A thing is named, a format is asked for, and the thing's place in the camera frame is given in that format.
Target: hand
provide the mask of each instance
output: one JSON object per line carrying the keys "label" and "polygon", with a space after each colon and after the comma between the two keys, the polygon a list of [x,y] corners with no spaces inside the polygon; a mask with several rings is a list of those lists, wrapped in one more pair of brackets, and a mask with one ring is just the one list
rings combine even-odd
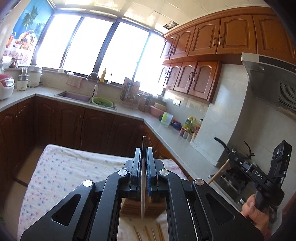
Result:
{"label": "hand", "polygon": [[255,207],[255,194],[250,196],[247,202],[243,205],[241,214],[244,217],[249,216],[255,223],[257,229],[266,236],[270,231],[268,230],[269,211],[263,213]]}

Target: faucet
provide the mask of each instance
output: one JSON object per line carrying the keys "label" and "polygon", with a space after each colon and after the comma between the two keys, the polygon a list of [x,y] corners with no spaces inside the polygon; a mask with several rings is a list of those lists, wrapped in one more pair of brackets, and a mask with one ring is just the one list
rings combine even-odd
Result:
{"label": "faucet", "polygon": [[95,75],[97,76],[97,78],[98,78],[98,81],[96,82],[96,85],[94,86],[94,91],[93,91],[93,94],[92,94],[92,97],[94,97],[94,96],[97,95],[97,93],[98,93],[100,77],[99,77],[98,73],[96,73],[96,72],[92,72],[91,74],[89,74],[89,75],[86,77],[86,80],[88,80],[89,77],[90,77],[92,74],[95,74]]}

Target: green colander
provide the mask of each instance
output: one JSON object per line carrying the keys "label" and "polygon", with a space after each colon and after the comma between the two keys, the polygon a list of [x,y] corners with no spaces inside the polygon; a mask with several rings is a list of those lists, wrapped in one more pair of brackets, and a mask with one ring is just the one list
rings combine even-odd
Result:
{"label": "green colander", "polygon": [[109,101],[105,98],[102,98],[102,97],[93,97],[91,99],[91,102],[94,104],[102,105],[102,106],[109,107],[109,108],[112,108],[114,106],[114,104],[111,101]]}

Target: electrical outlet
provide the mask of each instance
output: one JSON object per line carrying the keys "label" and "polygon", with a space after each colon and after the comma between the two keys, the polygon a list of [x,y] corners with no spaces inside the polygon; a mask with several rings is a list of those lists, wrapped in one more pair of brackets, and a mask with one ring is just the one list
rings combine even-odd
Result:
{"label": "electrical outlet", "polygon": [[174,99],[173,100],[173,104],[175,104],[176,106],[180,106],[181,101],[180,100],[177,100],[177,99]]}

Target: poster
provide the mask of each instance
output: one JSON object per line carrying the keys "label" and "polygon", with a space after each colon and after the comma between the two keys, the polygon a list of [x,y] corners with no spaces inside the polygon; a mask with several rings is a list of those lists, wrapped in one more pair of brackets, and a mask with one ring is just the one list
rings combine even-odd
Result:
{"label": "poster", "polygon": [[31,0],[13,28],[4,56],[18,59],[19,64],[30,64],[38,39],[53,11],[47,0]]}

